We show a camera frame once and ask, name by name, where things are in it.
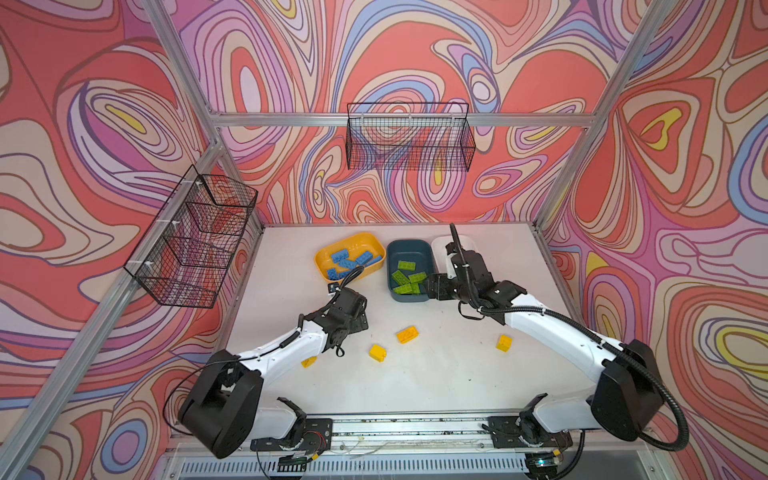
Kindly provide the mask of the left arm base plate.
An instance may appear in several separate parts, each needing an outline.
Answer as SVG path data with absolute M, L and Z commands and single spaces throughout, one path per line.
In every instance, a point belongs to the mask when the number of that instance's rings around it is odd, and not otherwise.
M 309 418 L 293 426 L 283 438 L 261 438 L 251 441 L 253 452 L 321 453 L 332 445 L 333 420 L 330 417 Z

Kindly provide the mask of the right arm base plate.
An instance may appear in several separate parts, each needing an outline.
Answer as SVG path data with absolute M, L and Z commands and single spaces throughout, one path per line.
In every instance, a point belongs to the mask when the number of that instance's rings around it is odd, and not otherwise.
M 573 445 L 568 432 L 550 433 L 535 420 L 519 416 L 490 416 L 481 425 L 491 437 L 493 446 L 503 448 L 567 449 Z

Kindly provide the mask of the orange yellow lego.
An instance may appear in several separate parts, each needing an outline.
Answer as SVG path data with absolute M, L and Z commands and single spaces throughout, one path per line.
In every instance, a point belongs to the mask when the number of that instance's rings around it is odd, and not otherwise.
M 419 331 L 415 326 L 407 327 L 396 334 L 400 344 L 406 344 L 419 336 Z

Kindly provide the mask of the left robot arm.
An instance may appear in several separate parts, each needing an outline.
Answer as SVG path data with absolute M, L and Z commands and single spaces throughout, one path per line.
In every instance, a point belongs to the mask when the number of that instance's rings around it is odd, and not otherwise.
M 295 402 L 280 396 L 262 403 L 261 396 L 265 387 L 306 360 L 326 352 L 343 357 L 347 338 L 368 329 L 367 298 L 349 287 L 363 272 L 362 266 L 353 268 L 330 300 L 301 314 L 289 332 L 239 354 L 226 349 L 212 354 L 177 384 L 190 382 L 191 389 L 174 412 L 170 400 L 176 391 L 168 394 L 161 409 L 166 425 L 197 439 L 218 459 L 246 442 L 302 449 L 311 456 L 327 450 L 327 429 L 312 425 Z

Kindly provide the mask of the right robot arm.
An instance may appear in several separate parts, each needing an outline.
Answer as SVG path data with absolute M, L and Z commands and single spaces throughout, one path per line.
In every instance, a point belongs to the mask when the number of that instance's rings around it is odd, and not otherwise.
M 471 308 L 471 321 L 492 319 L 528 335 L 592 383 L 591 388 L 569 395 L 535 396 L 519 412 L 511 434 L 529 446 L 571 430 L 603 430 L 619 440 L 641 440 L 668 452 L 688 446 L 685 413 L 664 385 L 648 345 L 599 334 L 550 309 L 522 286 L 495 280 L 482 255 L 464 248 L 455 227 L 450 232 L 447 270 L 428 277 L 428 297 Z

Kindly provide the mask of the green lego pair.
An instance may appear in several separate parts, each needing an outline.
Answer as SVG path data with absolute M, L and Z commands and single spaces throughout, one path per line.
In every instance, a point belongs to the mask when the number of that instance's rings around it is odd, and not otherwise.
M 409 277 L 405 275 L 403 272 L 401 272 L 400 270 L 395 270 L 391 274 L 391 277 L 398 286 L 405 286 L 410 284 Z
M 425 272 L 418 272 L 408 276 L 410 283 L 419 284 L 427 279 L 428 275 Z

